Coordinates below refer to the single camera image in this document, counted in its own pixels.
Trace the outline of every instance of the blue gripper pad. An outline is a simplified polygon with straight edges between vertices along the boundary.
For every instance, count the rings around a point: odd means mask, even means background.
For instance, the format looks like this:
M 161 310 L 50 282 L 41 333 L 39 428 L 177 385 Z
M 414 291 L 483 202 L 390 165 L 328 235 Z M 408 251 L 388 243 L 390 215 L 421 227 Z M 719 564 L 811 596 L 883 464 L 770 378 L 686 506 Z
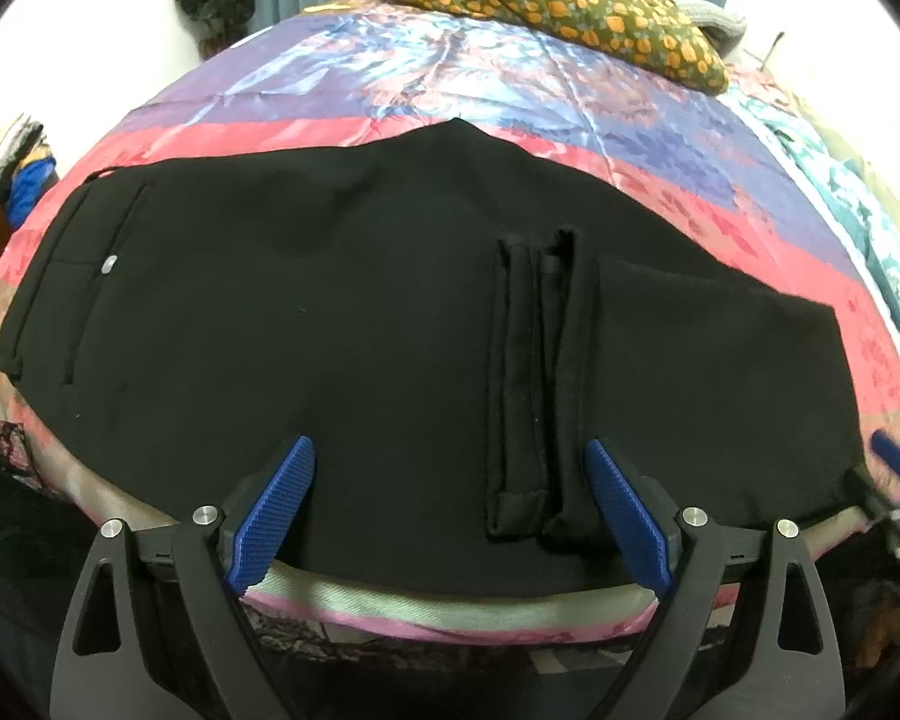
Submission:
M 882 430 L 874 431 L 874 435 L 871 436 L 871 449 L 893 469 L 893 473 L 900 477 L 900 446 L 890 436 Z
M 242 522 L 233 538 L 233 563 L 226 575 L 238 596 L 263 581 L 313 483 L 315 464 L 314 445 L 301 436 Z
M 583 459 L 593 498 L 616 539 L 626 568 L 636 584 L 662 598 L 674 581 L 663 533 L 598 440 L 586 445 Z

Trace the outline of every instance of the black pants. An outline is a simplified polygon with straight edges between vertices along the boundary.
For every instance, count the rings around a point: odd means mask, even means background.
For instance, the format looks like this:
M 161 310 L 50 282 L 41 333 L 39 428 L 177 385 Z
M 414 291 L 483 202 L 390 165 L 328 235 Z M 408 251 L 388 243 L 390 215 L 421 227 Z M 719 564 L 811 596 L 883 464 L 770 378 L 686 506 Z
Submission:
M 396 589 L 629 581 L 591 437 L 739 526 L 832 512 L 863 456 L 831 309 L 460 121 L 89 181 L 0 370 L 90 469 L 178 518 L 308 435 L 279 557 Z

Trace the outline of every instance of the yellow object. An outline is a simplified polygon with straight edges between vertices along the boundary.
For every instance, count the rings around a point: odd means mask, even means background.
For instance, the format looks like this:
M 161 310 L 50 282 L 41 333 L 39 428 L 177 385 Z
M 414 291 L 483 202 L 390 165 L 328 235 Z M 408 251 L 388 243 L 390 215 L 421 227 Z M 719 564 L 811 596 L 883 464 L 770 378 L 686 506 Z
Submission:
M 530 25 L 704 94 L 727 90 L 724 63 L 672 0 L 400 1 L 476 19 Z

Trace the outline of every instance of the silver bolt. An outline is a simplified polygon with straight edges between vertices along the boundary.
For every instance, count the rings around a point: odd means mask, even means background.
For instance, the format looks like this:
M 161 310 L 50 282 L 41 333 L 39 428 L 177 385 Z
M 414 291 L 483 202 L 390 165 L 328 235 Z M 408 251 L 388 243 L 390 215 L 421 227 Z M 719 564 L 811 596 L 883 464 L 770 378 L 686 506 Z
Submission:
M 776 529 L 780 531 L 780 536 L 783 538 L 796 538 L 800 533 L 800 528 L 797 528 L 797 523 L 792 519 L 781 519 L 776 524 Z
M 197 525 L 212 525 L 216 521 L 216 506 L 202 506 L 194 512 L 194 522 L 196 522 Z
M 114 536 L 119 536 L 123 529 L 124 524 L 119 519 L 108 519 L 101 525 L 100 535 L 104 538 L 114 538 Z
M 698 509 L 696 506 L 688 506 L 683 510 L 682 514 L 683 521 L 687 525 L 692 525 L 695 528 L 703 527 L 709 519 L 706 512 L 703 509 Z

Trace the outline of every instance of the wall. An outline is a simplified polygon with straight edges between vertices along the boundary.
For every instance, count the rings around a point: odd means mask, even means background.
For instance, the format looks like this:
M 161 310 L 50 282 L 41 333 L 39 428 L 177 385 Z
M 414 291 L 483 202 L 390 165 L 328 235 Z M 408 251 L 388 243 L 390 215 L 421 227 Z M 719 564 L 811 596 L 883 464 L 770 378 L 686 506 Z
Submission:
M 749 20 L 744 47 L 807 98 L 900 199 L 900 30 L 879 0 L 727 0 Z
M 197 63 L 173 0 L 15 0 L 0 20 L 0 127 L 19 111 L 43 122 L 63 175 Z

